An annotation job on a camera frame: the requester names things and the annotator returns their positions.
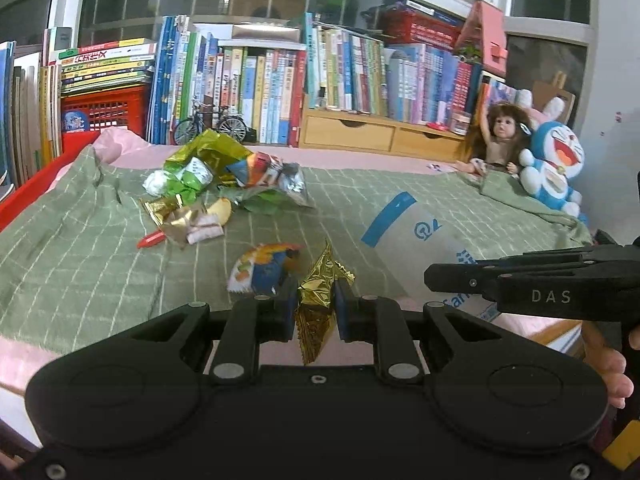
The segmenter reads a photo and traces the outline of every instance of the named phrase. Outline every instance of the bicycle wheel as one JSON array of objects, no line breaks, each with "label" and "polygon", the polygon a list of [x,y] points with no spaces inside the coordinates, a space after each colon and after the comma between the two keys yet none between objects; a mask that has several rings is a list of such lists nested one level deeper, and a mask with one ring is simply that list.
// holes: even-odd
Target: bicycle wheel
[{"label": "bicycle wheel", "polygon": [[222,119],[218,123],[218,131],[221,134],[227,134],[238,142],[242,142],[246,137],[247,127],[240,117],[231,116]]},{"label": "bicycle wheel", "polygon": [[191,142],[198,135],[198,127],[196,121],[191,119],[185,119],[178,123],[174,130],[174,142],[178,146],[184,146],[188,142]]}]

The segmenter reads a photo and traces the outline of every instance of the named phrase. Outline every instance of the checkered blanket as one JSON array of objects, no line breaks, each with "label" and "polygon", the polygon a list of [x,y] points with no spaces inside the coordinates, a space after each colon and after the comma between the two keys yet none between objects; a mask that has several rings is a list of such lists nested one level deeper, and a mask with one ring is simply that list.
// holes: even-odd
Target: checkered blanket
[{"label": "checkered blanket", "polygon": [[[458,174],[305,168],[314,208],[286,206],[277,216],[238,210],[224,237],[184,250],[169,243],[137,250],[156,229],[138,203],[151,171],[102,166],[89,146],[55,189],[0,233],[0,335],[63,354],[189,301],[230,308],[228,274],[260,243],[301,244],[308,268],[329,240],[336,259],[355,273],[356,294],[404,296],[360,242],[402,190],[453,224],[476,258],[584,241],[567,241],[570,228],[561,222],[483,196]],[[204,199],[212,203],[214,192]]]}]

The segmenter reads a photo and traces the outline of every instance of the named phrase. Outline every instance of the doll's face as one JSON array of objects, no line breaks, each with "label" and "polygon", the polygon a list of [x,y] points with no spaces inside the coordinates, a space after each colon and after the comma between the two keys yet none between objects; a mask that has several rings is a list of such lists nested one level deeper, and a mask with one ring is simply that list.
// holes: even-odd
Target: doll's face
[{"label": "doll's face", "polygon": [[494,123],[494,135],[498,139],[512,139],[516,134],[516,121],[513,117],[498,117]]}]

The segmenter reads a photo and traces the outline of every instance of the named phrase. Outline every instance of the plush toy's open mouth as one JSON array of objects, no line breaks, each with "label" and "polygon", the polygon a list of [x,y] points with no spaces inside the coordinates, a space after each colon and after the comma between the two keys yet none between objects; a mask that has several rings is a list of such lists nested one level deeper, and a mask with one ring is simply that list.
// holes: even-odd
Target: plush toy's open mouth
[{"label": "plush toy's open mouth", "polygon": [[562,140],[554,139],[554,148],[556,149],[556,155],[564,166],[572,166],[578,163],[578,158],[575,156],[574,150],[562,142]]}]

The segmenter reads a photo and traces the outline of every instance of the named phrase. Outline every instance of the drawer handle cutout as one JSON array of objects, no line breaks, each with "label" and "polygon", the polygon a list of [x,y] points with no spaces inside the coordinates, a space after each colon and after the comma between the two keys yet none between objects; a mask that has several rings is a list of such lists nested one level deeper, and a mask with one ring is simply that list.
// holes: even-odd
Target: drawer handle cutout
[{"label": "drawer handle cutout", "polygon": [[363,123],[361,121],[350,121],[347,119],[340,119],[340,122],[342,124],[344,124],[347,128],[359,128],[361,126],[364,126],[367,123]]}]

